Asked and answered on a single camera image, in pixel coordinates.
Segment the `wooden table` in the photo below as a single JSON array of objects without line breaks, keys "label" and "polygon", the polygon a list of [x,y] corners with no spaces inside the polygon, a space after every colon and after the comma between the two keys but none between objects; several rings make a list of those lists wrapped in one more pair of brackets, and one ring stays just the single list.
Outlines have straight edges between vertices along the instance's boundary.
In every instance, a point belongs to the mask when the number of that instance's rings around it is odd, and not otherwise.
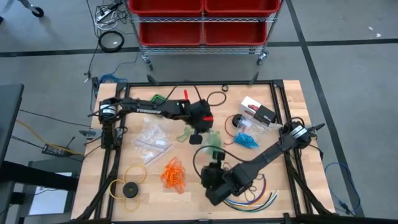
[{"label": "wooden table", "polygon": [[[297,80],[284,81],[285,92],[290,106],[292,116],[299,116],[304,119],[306,124],[310,124],[310,118],[305,104],[303,92],[300,82]],[[95,110],[98,109],[98,103],[106,98],[113,97],[116,89],[116,84],[104,84],[99,88],[98,98],[96,101]],[[131,89],[130,97],[149,100],[156,93],[167,96],[172,89],[172,86],[162,87],[134,87]],[[198,99],[197,93],[192,86],[178,87],[170,99],[182,99],[184,97],[183,90],[187,89],[188,96],[191,101]],[[213,91],[220,91],[221,86],[198,86],[200,94],[206,98]],[[274,109],[271,97],[271,90],[269,85],[230,85],[227,94],[226,102],[217,107],[212,107],[211,111],[214,114],[215,122],[213,129],[221,133],[221,137],[225,141],[230,141],[231,138],[224,131],[224,121],[231,115],[238,113],[239,105],[245,96],[250,96],[261,102],[264,106]],[[217,103],[223,99],[222,95],[213,95],[210,98],[210,103]],[[281,113],[284,114],[282,102],[279,102]],[[132,113],[126,116],[126,127],[129,131],[123,137],[123,145],[121,151],[121,159],[119,164],[120,179],[123,178],[124,171],[133,164],[143,164],[139,153],[134,148],[133,141],[141,132],[144,117],[148,116],[152,119],[158,119],[153,115]],[[197,220],[197,219],[230,219],[230,218],[280,218],[285,212],[294,216],[292,205],[292,197],[290,195],[289,183],[287,180],[287,173],[283,156],[280,156],[274,162],[269,164],[261,173],[265,174],[267,179],[267,194],[279,190],[277,200],[267,209],[257,213],[245,213],[235,211],[228,208],[224,204],[212,206],[209,200],[205,197],[205,189],[200,184],[200,178],[196,175],[192,166],[193,153],[199,146],[189,145],[188,141],[180,143],[175,138],[183,133],[185,123],[183,121],[163,121],[169,127],[170,140],[173,141],[173,148],[155,161],[147,168],[147,177],[145,181],[139,186],[139,198],[141,204],[135,212],[127,212],[124,209],[122,200],[115,200],[112,221],[139,221],[139,220]],[[91,123],[92,128],[100,128],[97,117],[93,118]],[[228,123],[227,128],[232,130],[233,126]],[[278,132],[270,132],[264,135],[263,141],[260,142],[260,148],[266,149],[278,140]],[[99,141],[93,142],[86,148],[86,154],[92,151],[100,144]],[[256,150],[246,149],[237,144],[224,147],[227,151],[232,152],[242,159],[252,159],[258,153]],[[175,189],[165,189],[160,175],[164,171],[165,165],[177,156],[182,161],[186,170],[186,186],[185,193],[178,194]],[[85,160],[81,168],[81,175],[79,185],[76,192],[75,203],[72,211],[72,218],[79,216],[86,206],[94,197],[100,182],[101,168],[104,158],[104,150],[98,149],[91,153]],[[201,153],[197,157],[198,169],[205,164],[208,164],[210,157],[206,153]],[[237,160],[226,156],[226,162],[232,165],[237,163]],[[308,147],[303,150],[302,163],[305,171],[308,186],[317,196],[319,201],[330,211],[334,212],[333,201],[331,199],[328,183],[326,181],[323,165],[316,149]],[[127,174],[127,180],[138,181],[142,177],[140,169],[132,169]],[[261,181],[256,180],[254,185],[257,186],[258,191],[261,190]],[[122,184],[117,183],[116,196],[123,196]],[[302,210],[305,207],[302,200],[300,187],[298,187],[298,194]],[[241,195],[235,200],[244,201],[244,196]],[[103,200],[102,217],[105,216],[106,206],[108,204],[108,192],[105,193]],[[126,203],[127,207],[133,208],[136,205],[135,199],[129,199]]]}]

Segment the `cable bundle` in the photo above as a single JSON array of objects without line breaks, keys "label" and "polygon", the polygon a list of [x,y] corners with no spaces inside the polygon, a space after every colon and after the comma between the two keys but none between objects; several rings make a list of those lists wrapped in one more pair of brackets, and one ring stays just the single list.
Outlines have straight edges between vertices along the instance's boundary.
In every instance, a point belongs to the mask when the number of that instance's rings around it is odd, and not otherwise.
[{"label": "cable bundle", "polygon": [[179,194],[184,193],[185,168],[176,157],[165,166],[164,173],[160,176],[160,179],[165,188],[171,189],[174,187]]},{"label": "cable bundle", "polygon": [[264,209],[268,208],[270,205],[272,205],[272,203],[274,203],[275,199],[277,198],[278,191],[276,191],[274,195],[271,193],[270,196],[268,197],[268,199],[264,203],[259,204],[260,201],[265,196],[266,187],[267,187],[267,180],[266,180],[264,174],[262,174],[262,179],[264,180],[264,186],[261,190],[261,193],[252,201],[235,202],[231,199],[226,199],[226,200],[224,200],[224,203],[227,206],[229,206],[230,208],[233,208],[235,210],[242,211],[242,212],[260,212],[260,211],[263,211]]}]

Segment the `red storage bin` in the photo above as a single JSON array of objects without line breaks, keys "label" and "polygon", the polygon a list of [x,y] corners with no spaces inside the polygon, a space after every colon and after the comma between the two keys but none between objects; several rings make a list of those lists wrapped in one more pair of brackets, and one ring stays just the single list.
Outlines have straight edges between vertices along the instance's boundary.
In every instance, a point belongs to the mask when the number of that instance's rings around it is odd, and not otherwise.
[{"label": "red storage bin", "polygon": [[269,16],[279,10],[279,0],[205,0],[207,16]]},{"label": "red storage bin", "polygon": [[140,43],[146,46],[194,46],[201,43],[199,22],[141,22]]},{"label": "red storage bin", "polygon": [[129,0],[132,13],[141,17],[201,16],[203,0]]},{"label": "red storage bin", "polygon": [[207,22],[206,45],[262,45],[266,42],[265,22]]}]

